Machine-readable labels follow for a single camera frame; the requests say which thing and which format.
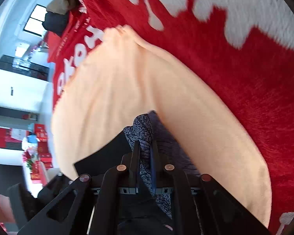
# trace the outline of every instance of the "red packaging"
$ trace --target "red packaging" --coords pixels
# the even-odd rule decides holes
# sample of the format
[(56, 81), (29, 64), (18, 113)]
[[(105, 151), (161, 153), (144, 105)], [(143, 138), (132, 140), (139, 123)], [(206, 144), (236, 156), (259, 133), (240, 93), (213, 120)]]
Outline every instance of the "red packaging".
[(46, 141), (38, 141), (37, 152), (38, 154), (49, 153), (48, 143)]
[(43, 163), (51, 163), (52, 162), (52, 156), (50, 153), (47, 154), (40, 154), (39, 155), (39, 159), (40, 161), (42, 161)]
[(53, 165), (52, 165), (51, 162), (44, 163), (44, 165), (45, 165), (45, 168), (46, 168), (46, 169), (51, 169), (51, 168), (53, 168)]
[(39, 174), (39, 164), (35, 162), (32, 164), (32, 174)]
[(41, 183), (39, 173), (31, 173), (30, 179), (32, 180), (32, 183)]
[(36, 134), (38, 141), (46, 142), (48, 140), (48, 135), (45, 130), (45, 125), (43, 124), (34, 125), (34, 134)]

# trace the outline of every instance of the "metal screw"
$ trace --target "metal screw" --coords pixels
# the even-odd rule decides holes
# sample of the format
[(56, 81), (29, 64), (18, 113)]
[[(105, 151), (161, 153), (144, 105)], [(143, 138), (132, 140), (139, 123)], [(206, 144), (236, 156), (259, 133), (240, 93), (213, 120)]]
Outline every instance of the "metal screw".
[(168, 171), (171, 171), (171, 170), (174, 170), (175, 167), (174, 167), (174, 165), (172, 165), (172, 164), (167, 164), (167, 165), (165, 166), (165, 169), (168, 170)]
[(80, 181), (87, 182), (90, 179), (89, 175), (83, 174), (80, 176)]
[(125, 166), (125, 165), (119, 165), (119, 166), (117, 167), (117, 170), (118, 170), (118, 171), (125, 171), (125, 170), (126, 170), (126, 166)]
[(201, 180), (205, 182), (209, 182), (211, 180), (211, 176), (208, 174), (204, 174), (201, 176)]

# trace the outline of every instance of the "blue patterned cloth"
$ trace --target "blue patterned cloth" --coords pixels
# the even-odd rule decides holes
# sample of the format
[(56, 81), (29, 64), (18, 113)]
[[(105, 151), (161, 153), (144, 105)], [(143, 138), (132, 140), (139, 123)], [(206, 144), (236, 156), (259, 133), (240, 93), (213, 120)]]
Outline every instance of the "blue patterned cloth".
[[(177, 168), (183, 169), (187, 174), (199, 175), (190, 158), (161, 123), (155, 111), (139, 115), (135, 118), (133, 126), (125, 127), (123, 131), (132, 150), (134, 149), (135, 141), (138, 140), (140, 142), (142, 149), (140, 155), (140, 176), (151, 194), (153, 193), (151, 190), (150, 149), (153, 139), (157, 141), (159, 153), (166, 154), (170, 163), (174, 164)], [(172, 218), (170, 195), (154, 195), (154, 199), (160, 209)]]

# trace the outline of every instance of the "towel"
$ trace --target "towel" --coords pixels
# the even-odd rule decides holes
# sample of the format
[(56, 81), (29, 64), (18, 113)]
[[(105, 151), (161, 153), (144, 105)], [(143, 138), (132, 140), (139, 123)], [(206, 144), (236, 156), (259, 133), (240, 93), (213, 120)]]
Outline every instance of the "towel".
[(51, 127), (61, 171), (75, 179), (75, 162), (150, 110), (199, 172), (212, 175), (268, 226), (269, 172), (251, 137), (198, 76), (129, 26), (105, 30), (56, 104)]

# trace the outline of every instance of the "red fabric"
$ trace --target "red fabric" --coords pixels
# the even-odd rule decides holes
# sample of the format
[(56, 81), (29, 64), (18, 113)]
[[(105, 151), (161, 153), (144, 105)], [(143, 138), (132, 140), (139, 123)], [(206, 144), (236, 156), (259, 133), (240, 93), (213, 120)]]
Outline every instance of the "red fabric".
[(53, 32), (47, 32), (47, 35), (45, 37), (45, 42), (49, 46), (48, 62), (53, 62), (54, 55), (60, 45), (61, 38)]
[(46, 37), (46, 43), (49, 46), (49, 56), (48, 56), (48, 62), (56, 62), (57, 57), (59, 56), (58, 51), (59, 51), (59, 45), (61, 44), (61, 41), (65, 39), (65, 36), (69, 33), (71, 30), (72, 25), (76, 23), (77, 16), (78, 14), (77, 11), (71, 11), (70, 16), (69, 16), (69, 22), (68, 25), (63, 32), (62, 38), (56, 35), (53, 32), (48, 32), (48, 35)]
[[(224, 36), (226, 11), (214, 8), (209, 20), (200, 22), (192, 13), (194, 0), (188, 0), (187, 10), (177, 17), (172, 17), (159, 0), (149, 0), (164, 25), (163, 31), (149, 25), (144, 0), (138, 5), (129, 0), (83, 2), (93, 27), (104, 30), (130, 25), (140, 37), (181, 60), (220, 96), (268, 164), (272, 185), (269, 230), (275, 234), (281, 214), (294, 211), (294, 50), (276, 44), (257, 28), (252, 29), (243, 47), (236, 49)], [(91, 36), (86, 30), (87, 17), (79, 15), (80, 24), (62, 38), (56, 59), (54, 105), (65, 76), (73, 73), (70, 67), (65, 72), (64, 59), (71, 58), (74, 67), (74, 55), (81, 55), (74, 54), (76, 45), (86, 46), (85, 36)]]

